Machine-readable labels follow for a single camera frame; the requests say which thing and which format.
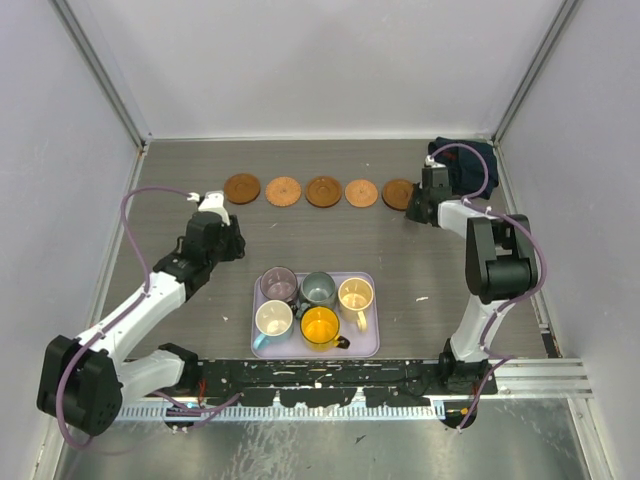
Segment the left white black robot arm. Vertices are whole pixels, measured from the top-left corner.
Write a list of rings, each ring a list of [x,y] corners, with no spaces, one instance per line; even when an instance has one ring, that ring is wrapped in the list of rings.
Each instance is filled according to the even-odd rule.
[[[134,294],[88,330],[74,338],[59,335],[47,345],[37,408],[95,437],[130,402],[164,388],[178,396],[194,393],[202,376],[196,353],[165,343],[144,358],[128,356],[209,282],[219,263],[243,258],[245,246],[236,216],[194,213],[176,248]]]

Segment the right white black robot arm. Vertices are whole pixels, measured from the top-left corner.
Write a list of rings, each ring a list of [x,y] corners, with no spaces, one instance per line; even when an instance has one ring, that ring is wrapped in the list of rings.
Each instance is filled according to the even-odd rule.
[[[448,230],[465,241],[470,292],[461,323],[439,354],[437,378],[459,394],[489,371],[491,344],[517,299],[534,290],[539,272],[530,225],[521,214],[504,218],[471,201],[455,200],[445,166],[424,166],[413,185],[407,219]]]

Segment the woven rattan coaster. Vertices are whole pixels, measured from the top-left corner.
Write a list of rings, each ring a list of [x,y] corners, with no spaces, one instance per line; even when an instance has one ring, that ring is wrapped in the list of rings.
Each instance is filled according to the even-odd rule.
[[[280,208],[294,205],[300,199],[301,194],[302,189],[299,182],[287,176],[274,178],[265,190],[267,201]]]
[[[356,179],[346,186],[345,197],[352,206],[356,208],[367,208],[376,203],[378,190],[371,181]]]

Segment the dark wooden coaster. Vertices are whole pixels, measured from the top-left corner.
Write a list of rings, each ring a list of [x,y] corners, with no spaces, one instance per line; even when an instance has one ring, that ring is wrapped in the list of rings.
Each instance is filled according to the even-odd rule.
[[[406,179],[389,180],[383,187],[382,199],[393,210],[405,211],[413,194],[413,183]]]
[[[317,176],[305,188],[306,200],[317,208],[330,208],[342,198],[342,186],[331,176]]]
[[[250,173],[238,173],[229,177],[223,188],[226,199],[237,205],[253,202],[260,194],[259,179]]]

